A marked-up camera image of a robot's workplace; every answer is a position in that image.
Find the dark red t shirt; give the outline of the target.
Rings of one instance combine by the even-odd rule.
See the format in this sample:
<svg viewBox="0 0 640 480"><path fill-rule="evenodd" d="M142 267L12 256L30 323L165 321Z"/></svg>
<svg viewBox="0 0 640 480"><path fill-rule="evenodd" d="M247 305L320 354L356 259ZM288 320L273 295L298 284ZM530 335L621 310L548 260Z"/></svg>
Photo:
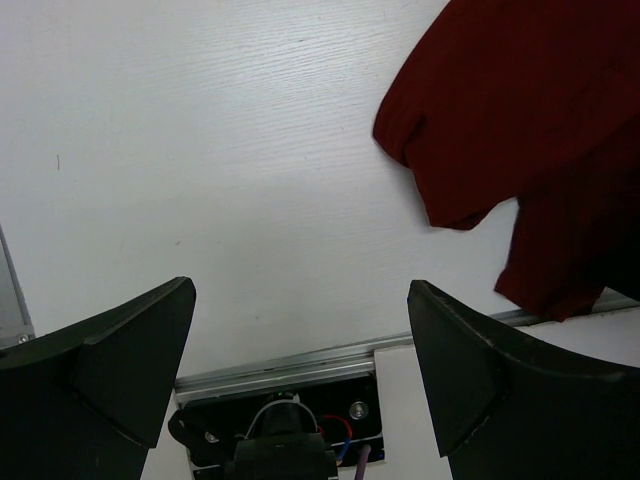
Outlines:
<svg viewBox="0 0 640 480"><path fill-rule="evenodd" d="M639 218L639 5L451 1L379 107L434 227L519 210L495 289L537 316L589 310L590 268Z"/></svg>

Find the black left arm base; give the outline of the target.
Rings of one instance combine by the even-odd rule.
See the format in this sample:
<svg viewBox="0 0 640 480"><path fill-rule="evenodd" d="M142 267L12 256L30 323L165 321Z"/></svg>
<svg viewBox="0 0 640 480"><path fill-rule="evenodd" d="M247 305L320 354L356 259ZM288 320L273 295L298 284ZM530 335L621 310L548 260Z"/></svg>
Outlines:
<svg viewBox="0 0 640 480"><path fill-rule="evenodd" d="M168 430L196 479L336 479L386 457L371 373L189 401Z"/></svg>

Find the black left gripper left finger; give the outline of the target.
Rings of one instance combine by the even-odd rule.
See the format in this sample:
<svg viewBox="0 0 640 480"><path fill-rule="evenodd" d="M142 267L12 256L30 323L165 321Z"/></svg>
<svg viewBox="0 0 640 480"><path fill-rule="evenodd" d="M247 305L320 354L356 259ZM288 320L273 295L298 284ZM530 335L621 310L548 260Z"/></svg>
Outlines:
<svg viewBox="0 0 640 480"><path fill-rule="evenodd" d="M1 352L4 479L138 479L161 434L196 303L176 277Z"/></svg>

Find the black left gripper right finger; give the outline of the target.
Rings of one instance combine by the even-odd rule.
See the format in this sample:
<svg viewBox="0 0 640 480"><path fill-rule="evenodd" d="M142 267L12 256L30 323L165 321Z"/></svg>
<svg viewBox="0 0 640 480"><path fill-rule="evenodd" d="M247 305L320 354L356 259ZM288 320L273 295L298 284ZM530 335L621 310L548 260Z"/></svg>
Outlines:
<svg viewBox="0 0 640 480"><path fill-rule="evenodd" d="M538 340L424 280L408 313L456 479L635 479L639 371Z"/></svg>

